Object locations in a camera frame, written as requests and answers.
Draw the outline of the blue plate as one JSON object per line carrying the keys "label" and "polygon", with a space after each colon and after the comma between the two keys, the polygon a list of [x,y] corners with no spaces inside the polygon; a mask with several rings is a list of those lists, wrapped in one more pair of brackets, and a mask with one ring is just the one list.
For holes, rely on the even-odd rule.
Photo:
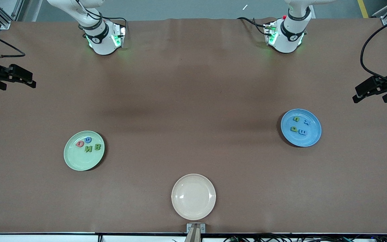
{"label": "blue plate", "polygon": [[[294,116],[300,117],[300,121],[293,121],[292,118]],[[303,123],[305,119],[310,120],[310,126]],[[304,136],[292,132],[290,130],[292,126],[297,127],[298,130],[307,130],[308,135]],[[281,119],[281,132],[284,138],[291,144],[297,147],[311,147],[321,138],[321,123],[312,112],[306,109],[292,109],[287,111]]]}

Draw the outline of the light green plate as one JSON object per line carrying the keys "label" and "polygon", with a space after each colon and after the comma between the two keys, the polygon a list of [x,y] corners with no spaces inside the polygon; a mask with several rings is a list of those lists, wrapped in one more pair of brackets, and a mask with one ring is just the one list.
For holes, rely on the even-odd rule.
{"label": "light green plate", "polygon": [[[84,143],[84,146],[79,148],[76,142],[84,141],[85,137],[90,136],[92,142],[90,144]],[[99,151],[94,150],[95,144],[101,144],[102,148]],[[91,153],[85,153],[85,146],[93,146]],[[87,171],[97,166],[103,159],[105,154],[105,142],[103,137],[94,131],[81,131],[73,135],[66,143],[63,149],[63,158],[66,165],[76,171]]]}

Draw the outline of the brown table mat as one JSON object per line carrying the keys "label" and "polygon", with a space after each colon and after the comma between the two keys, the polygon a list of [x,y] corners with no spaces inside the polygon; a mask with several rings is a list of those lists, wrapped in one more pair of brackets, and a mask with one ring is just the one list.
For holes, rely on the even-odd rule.
{"label": "brown table mat", "polygon": [[[0,232],[178,232],[171,203],[190,173],[212,181],[207,231],[387,233],[387,103],[353,103],[369,77],[361,47],[378,19],[313,19],[292,54],[241,20],[128,24],[124,48],[95,54],[76,23],[12,23],[37,87],[0,91]],[[306,109],[321,138],[297,147],[281,119]],[[63,149],[94,131],[93,169]]]}

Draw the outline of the beige plate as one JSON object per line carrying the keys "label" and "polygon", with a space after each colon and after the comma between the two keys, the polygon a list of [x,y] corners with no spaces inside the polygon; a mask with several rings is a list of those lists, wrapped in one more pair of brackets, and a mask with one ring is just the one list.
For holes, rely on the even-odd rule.
{"label": "beige plate", "polygon": [[187,174],[174,184],[171,201],[176,213],[184,219],[199,221],[207,217],[216,204],[212,182],[200,174]]}

